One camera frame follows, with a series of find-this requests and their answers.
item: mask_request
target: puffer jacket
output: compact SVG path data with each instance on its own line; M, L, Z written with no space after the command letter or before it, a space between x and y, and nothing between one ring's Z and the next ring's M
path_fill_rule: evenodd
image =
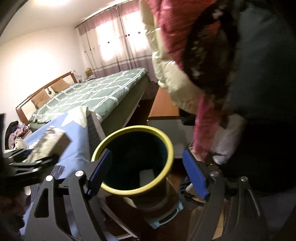
M167 54L160 34L160 28L145 0L139 1L146 37L153 50L152 63L158 85L168 91L173 104L188 113L196 114L201 89L193 84Z

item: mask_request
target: silver screw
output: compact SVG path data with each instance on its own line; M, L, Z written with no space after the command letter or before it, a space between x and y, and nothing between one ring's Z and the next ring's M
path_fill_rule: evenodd
M77 177L81 177L83 175L83 171L77 171L77 172L75 172L75 176L77 176Z
M54 178L53 176L48 175L48 176L45 178L45 180L48 181L48 182L50 182L53 178Z
M219 176L219 172L211 171L210 175L211 175L212 177L217 177L217 176Z
M248 180L249 180L249 179L248 179L246 176L242 176L242 177L241 177L241 181L242 181L242 182L247 182Z

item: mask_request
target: ironing board leg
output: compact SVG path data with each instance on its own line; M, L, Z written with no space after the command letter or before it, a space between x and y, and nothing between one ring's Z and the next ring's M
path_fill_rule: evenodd
M126 226L115 214L111 211L111 209L106 205L103 200L100 200L101 208L105 211L105 213L112 218L120 227L122 227L127 234L116 236L118 240L125 239L129 237L133 237L133 240L140 240L140 236L133 232L128 226Z

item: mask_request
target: wooden cabinet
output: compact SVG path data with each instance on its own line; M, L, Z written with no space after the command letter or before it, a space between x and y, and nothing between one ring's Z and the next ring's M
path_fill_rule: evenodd
M183 150L192 141L193 126L182 124L179 109L173 105L166 89L158 89L147 124L166 133L173 143L175 158L182 158Z

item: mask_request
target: brown pillow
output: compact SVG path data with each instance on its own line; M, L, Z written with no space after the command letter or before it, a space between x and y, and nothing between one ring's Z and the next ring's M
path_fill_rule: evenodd
M61 78L57 82L55 82L54 84L52 84L50 87L54 90L55 93L59 93L62 90L70 87L70 85L67 82L65 82L63 80L63 78Z
M43 89L37 95L35 95L31 100L37 108L40 108L50 100L50 97L46 93L45 89Z

